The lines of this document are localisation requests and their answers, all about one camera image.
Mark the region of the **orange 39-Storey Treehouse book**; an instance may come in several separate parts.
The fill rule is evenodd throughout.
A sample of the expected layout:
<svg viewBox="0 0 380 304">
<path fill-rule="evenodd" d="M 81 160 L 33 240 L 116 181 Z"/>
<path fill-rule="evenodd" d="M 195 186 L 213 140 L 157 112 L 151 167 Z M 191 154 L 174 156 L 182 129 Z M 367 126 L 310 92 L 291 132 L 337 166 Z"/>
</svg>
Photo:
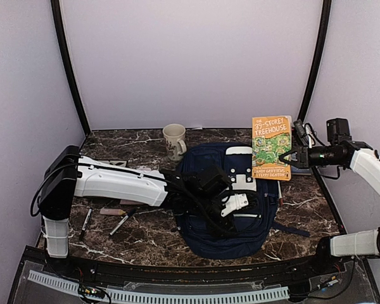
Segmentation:
<svg viewBox="0 0 380 304">
<path fill-rule="evenodd" d="M 252 177 L 290 181 L 291 166 L 279 157 L 291 150 L 291 116 L 252 118 Z"/>
</svg>

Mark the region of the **navy blue student backpack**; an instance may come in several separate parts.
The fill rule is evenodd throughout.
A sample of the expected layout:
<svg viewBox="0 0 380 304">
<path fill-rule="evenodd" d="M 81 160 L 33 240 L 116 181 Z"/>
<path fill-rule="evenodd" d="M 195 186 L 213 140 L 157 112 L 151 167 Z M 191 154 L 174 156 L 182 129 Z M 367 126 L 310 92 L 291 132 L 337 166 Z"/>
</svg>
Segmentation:
<svg viewBox="0 0 380 304">
<path fill-rule="evenodd" d="M 187 150 L 166 198 L 180 233 L 196 255 L 216 260 L 255 254 L 275 228 L 308 237 L 307 231 L 275 222 L 277 180 L 252 176 L 252 148 L 213 142 Z"/>
</svg>

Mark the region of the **pink Taming of Shrew book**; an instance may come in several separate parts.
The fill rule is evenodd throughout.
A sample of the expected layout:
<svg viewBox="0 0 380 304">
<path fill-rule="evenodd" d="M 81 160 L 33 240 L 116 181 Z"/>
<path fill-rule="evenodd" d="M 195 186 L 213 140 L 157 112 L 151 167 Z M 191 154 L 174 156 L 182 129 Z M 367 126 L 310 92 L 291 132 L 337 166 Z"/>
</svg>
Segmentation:
<svg viewBox="0 0 380 304">
<path fill-rule="evenodd" d="M 122 201 L 160 206 L 166 197 L 163 175 L 157 170 L 127 169 L 118 178 L 119 196 Z"/>
</svg>

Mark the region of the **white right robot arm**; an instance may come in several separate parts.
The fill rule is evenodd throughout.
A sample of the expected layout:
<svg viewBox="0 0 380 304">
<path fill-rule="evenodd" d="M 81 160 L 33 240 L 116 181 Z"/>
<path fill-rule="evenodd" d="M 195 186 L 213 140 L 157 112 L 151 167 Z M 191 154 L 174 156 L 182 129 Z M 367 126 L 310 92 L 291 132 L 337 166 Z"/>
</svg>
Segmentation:
<svg viewBox="0 0 380 304">
<path fill-rule="evenodd" d="M 321 142 L 309 123 L 301 120 L 294 122 L 294 131 L 300 145 L 291 148 L 279 156 L 279 160 L 295 168 L 314 168 L 335 166 L 336 180 L 341 169 L 349 169 L 360 176 L 380 197 L 380 154 L 366 142 L 354 141 L 350 126 L 345 118 L 334 118 L 326 122 L 326 146 Z M 380 227 L 322 238 L 311 259 L 311 270 L 317 275 L 325 274 L 339 257 L 375 257 L 380 258 Z"/>
</svg>

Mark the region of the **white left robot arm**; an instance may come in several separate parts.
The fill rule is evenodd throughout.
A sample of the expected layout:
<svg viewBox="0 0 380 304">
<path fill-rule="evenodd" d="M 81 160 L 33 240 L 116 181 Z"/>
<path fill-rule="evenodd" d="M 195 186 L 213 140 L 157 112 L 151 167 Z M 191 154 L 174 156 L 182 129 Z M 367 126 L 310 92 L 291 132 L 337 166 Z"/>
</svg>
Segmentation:
<svg viewBox="0 0 380 304">
<path fill-rule="evenodd" d="M 30 206 L 32 217 L 44 221 L 47 253 L 52 266 L 72 276 L 76 261 L 69 257 L 68 221 L 74 197 L 111 198 L 161 207 L 178 194 L 195 206 L 214 229 L 230 236 L 229 215 L 246 206 L 246 193 L 258 189 L 251 177 L 228 177 L 216 165 L 200 173 L 149 172 L 93 160 L 68 146 L 46 170 Z"/>
</svg>

